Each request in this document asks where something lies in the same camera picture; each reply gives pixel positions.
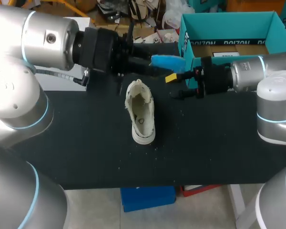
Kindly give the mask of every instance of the shoe insole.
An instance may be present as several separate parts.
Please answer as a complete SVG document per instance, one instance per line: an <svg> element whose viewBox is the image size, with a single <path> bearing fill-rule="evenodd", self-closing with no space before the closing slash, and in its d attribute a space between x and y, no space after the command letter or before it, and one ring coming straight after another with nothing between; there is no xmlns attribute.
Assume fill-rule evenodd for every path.
<svg viewBox="0 0 286 229"><path fill-rule="evenodd" d="M145 100L140 94L133 98L132 105L135 124L138 130L142 135L150 136L153 132L153 125L149 105L145 103Z"/></svg>

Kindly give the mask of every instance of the gray floor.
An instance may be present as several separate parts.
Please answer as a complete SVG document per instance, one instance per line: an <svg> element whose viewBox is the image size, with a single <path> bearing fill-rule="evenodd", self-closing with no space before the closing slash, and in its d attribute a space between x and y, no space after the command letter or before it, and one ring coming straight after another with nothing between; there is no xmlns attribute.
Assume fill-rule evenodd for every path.
<svg viewBox="0 0 286 229"><path fill-rule="evenodd" d="M260 185L242 185L245 203ZM120 189L67 191L70 229L235 229L226 186L184 198L168 206L124 213ZM259 229L255 223L251 229Z"/></svg>

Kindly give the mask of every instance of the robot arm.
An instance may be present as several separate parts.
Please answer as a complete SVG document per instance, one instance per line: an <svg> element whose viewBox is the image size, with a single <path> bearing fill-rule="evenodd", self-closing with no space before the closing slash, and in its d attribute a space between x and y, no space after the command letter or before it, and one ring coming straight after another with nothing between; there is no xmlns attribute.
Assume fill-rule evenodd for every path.
<svg viewBox="0 0 286 229"><path fill-rule="evenodd" d="M258 134L267 142L286 145L286 52L222 65L206 57L192 74L198 82L197 98L229 89L256 91Z"/></svg>
<svg viewBox="0 0 286 229"><path fill-rule="evenodd" d="M106 29L79 31L71 19L0 5L0 144L37 135L52 122L53 108L34 65L68 71L79 64L85 74L73 81L83 86L90 70L113 74L120 83L128 72L150 70L132 63L132 57L151 57L133 46L132 30L123 37Z"/></svg>

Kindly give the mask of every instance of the shoe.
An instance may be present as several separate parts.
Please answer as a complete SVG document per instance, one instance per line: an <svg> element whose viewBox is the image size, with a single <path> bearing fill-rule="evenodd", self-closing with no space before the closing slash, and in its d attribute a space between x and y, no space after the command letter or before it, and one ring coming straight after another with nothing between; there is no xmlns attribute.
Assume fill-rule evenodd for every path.
<svg viewBox="0 0 286 229"><path fill-rule="evenodd" d="M129 6L133 19L142 22L148 16L148 9L144 0L130 0Z"/></svg>
<svg viewBox="0 0 286 229"><path fill-rule="evenodd" d="M151 90L141 80L128 86L125 106L133 123L133 139L141 145L150 144L156 136L154 103Z"/></svg>

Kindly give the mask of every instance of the shoe sole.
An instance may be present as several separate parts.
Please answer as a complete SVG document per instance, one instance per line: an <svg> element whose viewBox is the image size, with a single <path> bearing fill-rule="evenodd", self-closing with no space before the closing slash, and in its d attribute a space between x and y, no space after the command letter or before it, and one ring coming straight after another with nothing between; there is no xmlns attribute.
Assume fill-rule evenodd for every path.
<svg viewBox="0 0 286 229"><path fill-rule="evenodd" d="M130 91L130 88L132 87L132 85L134 85L134 82L132 82L128 86L127 91L126 91L126 96L127 96L128 92ZM156 137L156 129L154 127L154 131L153 131L151 136L143 138L143 137L140 137L137 135L137 133L135 132L134 126L132 125L132 135L133 135L133 139L136 143L141 144L141 145L148 145L154 141L154 139Z"/></svg>

